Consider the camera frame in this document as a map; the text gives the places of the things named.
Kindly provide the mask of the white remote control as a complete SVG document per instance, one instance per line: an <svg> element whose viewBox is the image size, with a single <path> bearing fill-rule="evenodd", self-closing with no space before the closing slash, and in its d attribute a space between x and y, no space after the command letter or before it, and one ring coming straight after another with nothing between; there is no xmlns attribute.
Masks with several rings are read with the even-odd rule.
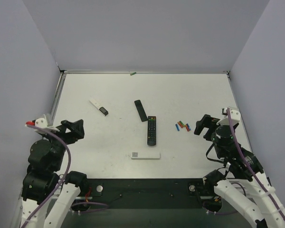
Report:
<svg viewBox="0 0 285 228"><path fill-rule="evenodd" d="M132 160L159 160L161 154L159 152L133 152Z"/></svg>

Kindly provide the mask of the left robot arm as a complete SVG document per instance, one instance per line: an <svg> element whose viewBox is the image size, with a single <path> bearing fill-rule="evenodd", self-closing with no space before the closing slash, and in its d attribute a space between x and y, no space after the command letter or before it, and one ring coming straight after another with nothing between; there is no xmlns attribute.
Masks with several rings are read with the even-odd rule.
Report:
<svg viewBox="0 0 285 228"><path fill-rule="evenodd" d="M50 126L44 118L26 122L42 136L30 148L21 192L22 228L61 227L75 198L89 191L87 175L71 171L68 145L84 138L84 121Z"/></svg>

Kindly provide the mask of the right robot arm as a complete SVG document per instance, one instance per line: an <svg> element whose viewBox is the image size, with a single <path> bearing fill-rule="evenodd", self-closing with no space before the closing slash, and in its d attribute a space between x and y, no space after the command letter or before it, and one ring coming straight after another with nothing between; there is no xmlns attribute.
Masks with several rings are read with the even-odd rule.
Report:
<svg viewBox="0 0 285 228"><path fill-rule="evenodd" d="M203 177L204 187L228 202L253 228L285 228L285 207L276 195L256 156L238 143L235 129L240 119L226 114L224 119L208 114L196 122L195 135L210 141L217 162L225 173L214 170Z"/></svg>

